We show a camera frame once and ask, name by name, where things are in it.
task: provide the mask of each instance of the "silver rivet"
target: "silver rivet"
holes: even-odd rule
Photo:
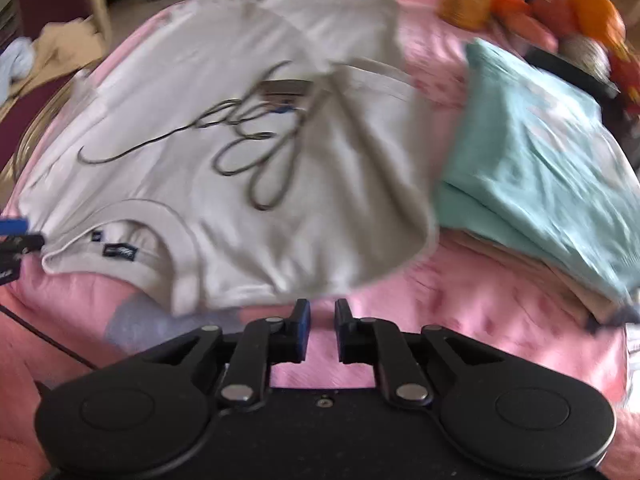
[[[226,400],[232,400],[234,402],[247,402],[253,394],[254,390],[246,384],[230,384],[222,388],[220,392],[220,395]]]
[[[420,386],[420,384],[409,383],[398,386],[396,395],[404,400],[419,402],[420,400],[426,399],[429,392],[427,391],[427,388]]]
[[[322,399],[318,399],[316,406],[318,408],[332,408],[334,406],[334,402],[328,397],[323,397]]]

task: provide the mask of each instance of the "pink bedsheet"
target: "pink bedsheet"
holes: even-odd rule
[[[465,101],[464,44],[474,34],[438,20],[438,0],[399,0],[402,7],[401,42],[407,70],[415,85],[435,103],[433,124],[425,127],[432,140],[426,154],[433,175],[439,174],[452,142],[452,131]],[[158,27],[169,19],[164,10],[128,38],[92,74],[100,81]],[[506,46],[495,34],[485,38]],[[34,162],[50,143],[37,147],[6,209],[17,213],[17,195]],[[127,283],[95,274],[49,276],[38,260],[24,260],[22,278],[0,288],[0,302],[64,344],[98,364],[121,357],[122,350],[104,342],[106,326],[116,309],[137,291]],[[603,330],[591,336],[558,306],[559,299],[528,279],[485,256],[441,245],[429,260],[407,269],[349,298],[354,315],[382,317],[402,330],[417,332],[437,323],[507,352],[579,378],[613,402],[625,395],[626,347],[623,330]],[[245,308],[244,322],[266,314],[286,314],[288,306]],[[279,365],[272,383],[292,387],[354,387],[373,384],[364,365],[339,365],[333,332],[333,303],[314,302],[312,334],[306,362]],[[57,384],[84,373],[81,365],[48,348],[11,321],[0,317],[0,469],[8,478],[35,478],[46,464],[35,439],[31,420],[38,402],[33,380]],[[612,451],[604,465],[616,480],[638,480],[640,421],[624,413]]]

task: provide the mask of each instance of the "light blue cloth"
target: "light blue cloth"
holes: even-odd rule
[[[35,58],[29,38],[16,38],[0,54],[0,106],[9,97],[11,83],[29,75]]]
[[[640,184],[593,98],[487,42],[436,194],[444,227],[553,264],[608,298],[640,285]]]

